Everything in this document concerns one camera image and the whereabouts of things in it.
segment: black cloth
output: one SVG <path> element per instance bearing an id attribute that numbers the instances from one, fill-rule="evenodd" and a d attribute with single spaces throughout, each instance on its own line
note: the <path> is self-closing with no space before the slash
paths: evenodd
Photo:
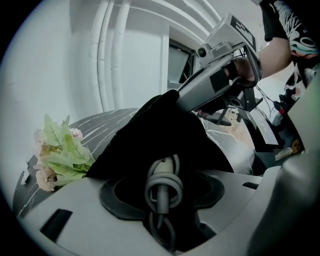
<path id="1" fill-rule="evenodd" d="M 161 158 L 178 154 L 179 178 L 183 182 L 182 202 L 167 215 L 175 232 L 175 248 L 188 251 L 206 241 L 199 229 L 199 218 L 193 205 L 194 171 L 216 169 L 232 172 L 227 158 L 206 134 L 193 113 L 175 108 L 179 93 L 175 90 L 149 100 L 112 138 L 103 153 L 87 172 L 87 177 L 120 180 L 132 176 L 135 198 L 128 193 L 123 202 L 146 213 L 148 227 L 150 209 L 144 200 L 144 187 L 151 164 Z"/>
<path id="2" fill-rule="evenodd" d="M 289 40 L 294 72 L 284 91 L 297 101 L 320 68 L 319 11 L 311 0 L 263 0 L 259 5 L 265 40 Z"/>

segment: person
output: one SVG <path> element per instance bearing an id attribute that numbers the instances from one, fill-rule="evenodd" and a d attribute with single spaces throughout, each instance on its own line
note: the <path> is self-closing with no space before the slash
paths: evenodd
<path id="1" fill-rule="evenodd" d="M 290 107 L 304 94 L 317 69 L 320 68 L 320 40 L 318 32 L 317 8 L 309 0 L 255 0 L 262 10 L 264 39 L 269 42 L 258 57 L 261 63 L 262 79 L 288 67 L 293 62 L 294 70 L 284 85 L 283 97 L 290 101 Z M 232 61 L 236 76 L 253 81 L 254 75 L 249 60 L 238 57 Z M 286 113 L 279 112 L 273 120 L 275 126 L 281 127 L 279 132 L 284 148 L 299 149 L 299 137 L 288 122 L 283 122 Z M 267 168 L 279 165 L 273 153 L 257 153 Z"/>

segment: person's hand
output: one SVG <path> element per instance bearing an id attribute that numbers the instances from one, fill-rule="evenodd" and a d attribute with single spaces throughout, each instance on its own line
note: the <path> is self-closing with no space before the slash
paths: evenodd
<path id="1" fill-rule="evenodd" d="M 243 57 L 238 57 L 233 60 L 235 66 L 236 66 L 236 71 L 238 73 L 238 76 L 248 80 L 248 81 L 253 81 L 255 80 L 254 72 L 251 68 L 250 62 L 247 58 Z M 224 68 L 224 72 L 226 76 L 229 76 L 229 70 Z"/>

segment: black sleeve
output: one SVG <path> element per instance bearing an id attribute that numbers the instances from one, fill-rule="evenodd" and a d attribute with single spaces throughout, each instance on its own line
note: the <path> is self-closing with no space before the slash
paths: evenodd
<path id="1" fill-rule="evenodd" d="M 260 4 L 264 26 L 264 40 L 270 42 L 273 38 L 288 39 L 284 28 L 279 21 L 279 14 L 273 4 L 268 0 Z"/>

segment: marble surface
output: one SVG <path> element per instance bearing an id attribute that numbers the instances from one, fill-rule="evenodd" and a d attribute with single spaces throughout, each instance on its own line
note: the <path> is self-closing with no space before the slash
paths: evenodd
<path id="1" fill-rule="evenodd" d="M 138 111 L 137 108 L 120 109 L 96 114 L 70 125 L 82 131 L 81 143 L 87 146 L 96 159 L 106 148 L 115 133 L 125 126 Z M 207 136 L 215 142 L 225 154 L 235 173 L 252 175 L 255 153 L 244 143 L 238 141 L 232 134 L 226 132 L 218 125 L 207 120 L 200 119 Z M 218 161 L 212 155 L 212 161 Z M 36 170 L 33 166 L 37 159 L 33 156 L 28 162 L 28 177 L 26 184 L 21 185 L 23 174 L 21 174 L 13 196 L 13 212 L 16 216 L 23 218 L 32 208 L 48 198 L 54 192 L 46 192 L 39 189 L 36 181 Z"/>

